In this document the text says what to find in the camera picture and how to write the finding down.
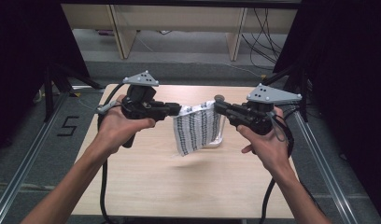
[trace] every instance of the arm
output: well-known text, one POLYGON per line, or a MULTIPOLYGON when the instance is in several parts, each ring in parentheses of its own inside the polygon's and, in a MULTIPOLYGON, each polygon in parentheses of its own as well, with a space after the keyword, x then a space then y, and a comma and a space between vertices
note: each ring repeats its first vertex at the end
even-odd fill
POLYGON ((46 196, 22 223, 65 223, 83 192, 111 154, 136 132, 155 125, 153 119, 127 119, 120 107, 111 108, 99 133, 59 185, 46 196))
MULTIPOLYGON (((282 117, 282 110, 279 108, 275 110, 277 115, 282 117)), ((251 143, 243 148, 242 152, 248 153, 252 149, 255 150, 263 166, 280 187, 298 223, 331 223, 316 207, 296 178, 289 164, 287 145, 277 140, 274 131, 266 135, 258 135, 242 125, 237 127, 237 131, 251 143)))

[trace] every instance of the handheld controller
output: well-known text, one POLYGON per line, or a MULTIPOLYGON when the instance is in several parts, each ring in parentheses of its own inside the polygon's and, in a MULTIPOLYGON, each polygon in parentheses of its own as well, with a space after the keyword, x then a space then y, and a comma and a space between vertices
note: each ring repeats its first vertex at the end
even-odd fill
POLYGON ((275 114, 275 103, 300 101, 302 96, 260 84, 247 96, 247 99, 248 101, 241 105, 231 105, 222 99, 216 99, 214 109, 226 116, 234 127, 245 125, 254 133, 265 135, 273 129, 271 117, 275 114))
MULTIPOLYGON (((156 91, 152 86, 159 86, 148 71, 127 77, 123 83, 131 84, 126 96, 121 101, 121 112, 127 119, 151 118, 155 121, 164 120, 167 116, 177 116, 181 105, 177 103, 164 103, 153 99, 156 91)), ((135 135, 133 135, 123 146, 131 147, 135 135)))

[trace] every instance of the gray tracking mount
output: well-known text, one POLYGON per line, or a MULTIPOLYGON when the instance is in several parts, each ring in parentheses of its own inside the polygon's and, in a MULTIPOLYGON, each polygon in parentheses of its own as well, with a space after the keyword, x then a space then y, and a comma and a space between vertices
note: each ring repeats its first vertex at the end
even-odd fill
POLYGON ((260 84, 247 96, 247 100, 264 104, 279 104, 290 101, 300 101, 302 100, 302 95, 281 91, 260 84))
POLYGON ((155 80, 147 71, 132 77, 126 77, 123 84, 133 84, 136 86, 159 86, 159 81, 155 80))

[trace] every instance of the hand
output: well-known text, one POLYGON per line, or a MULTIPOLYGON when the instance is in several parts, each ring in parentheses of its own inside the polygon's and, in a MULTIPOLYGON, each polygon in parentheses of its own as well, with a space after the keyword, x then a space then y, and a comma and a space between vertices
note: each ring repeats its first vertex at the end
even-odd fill
MULTIPOLYGON (((283 111, 280 108, 275 107, 275 112, 278 116, 283 117, 283 111)), ((269 172, 276 174, 281 172, 283 168, 290 167, 287 142, 279 141, 274 130, 266 135, 258 135, 248 127, 239 125, 237 131, 251 143, 241 151, 248 153, 253 149, 269 172)))
MULTIPOLYGON (((120 95, 117 101, 121 102, 123 98, 124 95, 120 95)), ((127 119, 120 106, 115 106, 106 113, 95 141, 103 144, 102 148, 106 148, 110 155, 116 153, 135 133, 154 126, 154 119, 127 119)))

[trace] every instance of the black panel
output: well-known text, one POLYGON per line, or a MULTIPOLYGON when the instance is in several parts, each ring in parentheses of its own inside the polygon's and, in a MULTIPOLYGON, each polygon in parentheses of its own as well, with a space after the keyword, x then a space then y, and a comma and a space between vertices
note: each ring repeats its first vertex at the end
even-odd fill
POLYGON ((0 146, 32 105, 52 63, 89 76, 60 4, 0 1, 0 146))
POLYGON ((381 3, 338 7, 313 90, 381 216, 381 3))

